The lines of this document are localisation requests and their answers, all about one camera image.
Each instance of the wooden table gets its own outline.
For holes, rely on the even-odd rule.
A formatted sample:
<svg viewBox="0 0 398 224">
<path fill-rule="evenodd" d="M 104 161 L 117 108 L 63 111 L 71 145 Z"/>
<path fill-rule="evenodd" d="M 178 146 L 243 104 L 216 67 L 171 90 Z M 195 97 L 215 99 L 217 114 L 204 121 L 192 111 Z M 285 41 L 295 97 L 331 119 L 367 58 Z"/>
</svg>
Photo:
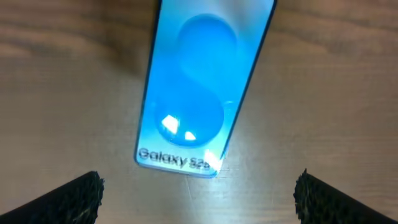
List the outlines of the wooden table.
<svg viewBox="0 0 398 224">
<path fill-rule="evenodd" d="M 398 219 L 398 2 L 280 0 L 220 175 L 132 159 L 155 1 L 0 1 L 0 213 L 97 170 L 97 223 L 299 223 L 308 172 Z"/>
</svg>

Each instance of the wood grain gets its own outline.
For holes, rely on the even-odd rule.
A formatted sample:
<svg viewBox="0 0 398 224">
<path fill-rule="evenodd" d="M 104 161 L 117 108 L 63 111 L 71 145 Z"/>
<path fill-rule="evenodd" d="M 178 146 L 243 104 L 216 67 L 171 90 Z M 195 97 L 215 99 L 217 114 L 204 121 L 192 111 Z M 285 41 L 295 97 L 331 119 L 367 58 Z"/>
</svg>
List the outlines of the wood grain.
<svg viewBox="0 0 398 224">
<path fill-rule="evenodd" d="M 298 223 L 316 177 L 398 220 L 398 3 L 280 0 L 220 175 L 133 159 L 155 1 L 0 1 L 0 213 L 89 170 L 97 223 Z"/>
</svg>

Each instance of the blue box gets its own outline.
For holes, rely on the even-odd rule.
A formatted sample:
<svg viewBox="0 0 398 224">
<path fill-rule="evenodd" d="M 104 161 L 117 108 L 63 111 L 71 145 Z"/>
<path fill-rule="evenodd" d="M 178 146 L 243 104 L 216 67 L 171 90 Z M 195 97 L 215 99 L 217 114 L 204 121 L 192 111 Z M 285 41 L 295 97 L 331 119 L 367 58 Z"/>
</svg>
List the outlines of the blue box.
<svg viewBox="0 0 398 224">
<path fill-rule="evenodd" d="M 163 0 L 157 11 L 136 162 L 215 177 L 276 0 Z"/>
</svg>

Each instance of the table surface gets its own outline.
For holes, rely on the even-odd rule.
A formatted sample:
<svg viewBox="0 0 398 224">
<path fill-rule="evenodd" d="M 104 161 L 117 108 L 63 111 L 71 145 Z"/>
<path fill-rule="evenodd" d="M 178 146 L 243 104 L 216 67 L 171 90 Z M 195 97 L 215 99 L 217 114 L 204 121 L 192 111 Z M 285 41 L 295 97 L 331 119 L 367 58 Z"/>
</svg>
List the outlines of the table surface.
<svg viewBox="0 0 398 224">
<path fill-rule="evenodd" d="M 97 170 L 97 223 L 298 223 L 304 168 L 398 219 L 398 2 L 280 0 L 219 176 L 132 159 L 155 1 L 0 1 L 0 213 Z"/>
</svg>

